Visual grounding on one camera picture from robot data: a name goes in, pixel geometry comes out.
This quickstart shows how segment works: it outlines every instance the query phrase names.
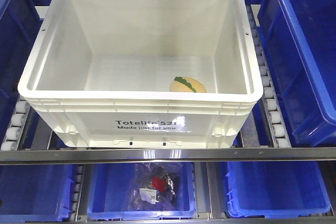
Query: label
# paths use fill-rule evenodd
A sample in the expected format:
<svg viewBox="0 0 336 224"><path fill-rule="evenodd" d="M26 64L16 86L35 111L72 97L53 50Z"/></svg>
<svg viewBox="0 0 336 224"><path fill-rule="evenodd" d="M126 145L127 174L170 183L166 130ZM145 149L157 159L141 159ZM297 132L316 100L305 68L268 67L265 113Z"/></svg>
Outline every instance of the label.
<svg viewBox="0 0 336 224"><path fill-rule="evenodd" d="M143 201L147 201L150 204L156 204L156 190L155 189L147 189L147 188L139 188L140 198Z"/></svg>

